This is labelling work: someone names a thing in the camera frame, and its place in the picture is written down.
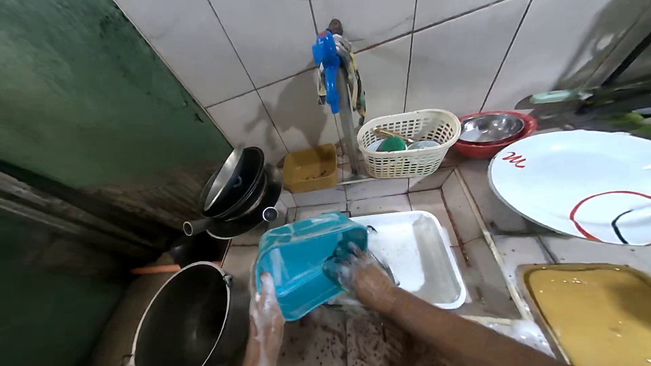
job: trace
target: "red stripe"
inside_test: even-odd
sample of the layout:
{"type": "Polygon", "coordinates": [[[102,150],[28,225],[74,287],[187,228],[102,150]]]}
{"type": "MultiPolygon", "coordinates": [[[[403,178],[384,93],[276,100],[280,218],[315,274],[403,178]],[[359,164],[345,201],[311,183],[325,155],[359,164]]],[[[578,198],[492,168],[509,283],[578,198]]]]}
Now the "red stripe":
{"type": "Polygon", "coordinates": [[[584,199],[580,200],[579,203],[576,204],[576,206],[574,206],[572,211],[570,211],[570,220],[572,220],[572,222],[574,223],[574,226],[576,226],[576,229],[581,234],[583,234],[583,236],[585,236],[586,238],[592,239],[592,240],[597,240],[598,242],[601,242],[601,240],[597,239],[594,235],[591,235],[584,228],[582,228],[581,225],[574,219],[574,216],[576,215],[577,210],[579,210],[579,207],[585,201],[587,201],[587,200],[589,200],[591,198],[595,198],[597,196],[608,195],[608,194],[611,194],[611,193],[626,193],[626,194],[630,194],[630,195],[638,195],[638,196],[642,196],[644,198],[651,199],[651,195],[645,195],[644,193],[639,193],[639,192],[634,192],[634,191],[608,191],[608,192],[603,192],[603,193],[597,193],[596,195],[591,195],[589,197],[585,197],[584,199]]]}

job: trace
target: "stainless steel bowl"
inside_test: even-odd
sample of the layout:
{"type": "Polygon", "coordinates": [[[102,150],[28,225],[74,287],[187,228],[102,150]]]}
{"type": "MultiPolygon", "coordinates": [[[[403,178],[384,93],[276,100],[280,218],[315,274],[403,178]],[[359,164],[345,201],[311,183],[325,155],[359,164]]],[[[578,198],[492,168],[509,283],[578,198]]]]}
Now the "stainless steel bowl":
{"type": "Polygon", "coordinates": [[[524,120],[507,113],[470,117],[461,122],[459,140],[469,143],[500,143],[522,131],[524,120]]]}

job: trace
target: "hand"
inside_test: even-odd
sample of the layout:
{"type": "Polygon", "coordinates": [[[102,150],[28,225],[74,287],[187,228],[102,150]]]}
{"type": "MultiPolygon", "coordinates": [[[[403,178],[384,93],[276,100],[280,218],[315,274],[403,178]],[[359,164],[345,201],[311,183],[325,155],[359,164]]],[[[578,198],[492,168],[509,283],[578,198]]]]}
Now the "hand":
{"type": "Polygon", "coordinates": [[[338,247],[335,257],[325,262],[324,272],[362,304],[384,315],[391,312],[398,287],[379,262],[355,244],[348,244],[347,251],[338,247]]]}
{"type": "Polygon", "coordinates": [[[255,281],[250,284],[249,343],[244,365],[275,365],[283,341],[284,317],[276,298],[276,288],[271,274],[260,275],[260,291],[255,281]]]}

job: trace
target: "yellow liquid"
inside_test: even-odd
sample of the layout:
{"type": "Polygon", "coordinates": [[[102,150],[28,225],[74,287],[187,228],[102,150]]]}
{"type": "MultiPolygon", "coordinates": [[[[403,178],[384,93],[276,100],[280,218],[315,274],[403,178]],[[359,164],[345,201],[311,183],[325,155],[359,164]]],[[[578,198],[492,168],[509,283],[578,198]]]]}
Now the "yellow liquid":
{"type": "Polygon", "coordinates": [[[529,289],[574,366],[651,365],[651,287],[625,269],[537,270],[529,289]]]}

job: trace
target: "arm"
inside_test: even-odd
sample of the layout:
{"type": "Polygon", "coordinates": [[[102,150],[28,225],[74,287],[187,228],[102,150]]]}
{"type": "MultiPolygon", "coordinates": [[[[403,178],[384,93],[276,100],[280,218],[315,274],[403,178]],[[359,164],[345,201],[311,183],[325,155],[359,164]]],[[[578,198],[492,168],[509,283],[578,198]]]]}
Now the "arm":
{"type": "Polygon", "coordinates": [[[255,292],[255,285],[251,292],[249,341],[243,366],[275,366],[283,341],[284,318],[271,275],[263,273],[260,292],[255,292]]]}
{"type": "Polygon", "coordinates": [[[471,322],[398,288],[374,259],[358,248],[336,264],[331,273],[367,307],[421,338],[457,365],[564,365],[480,324],[471,322]]]}

